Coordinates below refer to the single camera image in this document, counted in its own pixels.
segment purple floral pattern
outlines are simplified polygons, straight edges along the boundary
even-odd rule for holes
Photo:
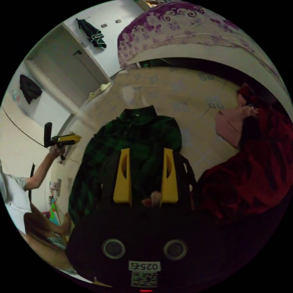
[[[273,63],[238,26],[222,16],[189,2],[170,2],[151,8],[118,36],[121,68],[137,54],[165,45],[222,45],[242,48],[253,55],[285,89]]]

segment red velvet cloth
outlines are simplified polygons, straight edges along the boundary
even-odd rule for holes
[[[280,203],[293,184],[293,124],[285,113],[257,99],[248,86],[238,92],[259,108],[260,140],[250,140],[227,162],[198,181],[199,210],[229,223]]]

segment pink cloth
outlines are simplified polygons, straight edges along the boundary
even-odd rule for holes
[[[232,146],[239,148],[243,120],[248,116],[257,117],[258,110],[246,106],[246,100],[238,95],[236,109],[220,110],[215,117],[217,134],[228,141]]]

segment door handle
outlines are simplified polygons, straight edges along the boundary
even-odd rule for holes
[[[80,50],[78,50],[78,51],[76,51],[76,52],[73,54],[73,56],[76,55],[76,54],[81,55],[82,53],[81,53]]]

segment person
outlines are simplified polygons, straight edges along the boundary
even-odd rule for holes
[[[40,187],[54,160],[64,152],[64,148],[59,149],[56,145],[50,147],[49,153],[30,178],[5,174],[0,161],[0,191],[12,221],[35,253],[53,267],[75,274],[64,252],[64,236],[70,234],[71,226],[68,213],[62,225],[57,226],[29,201],[26,194],[27,190]]]

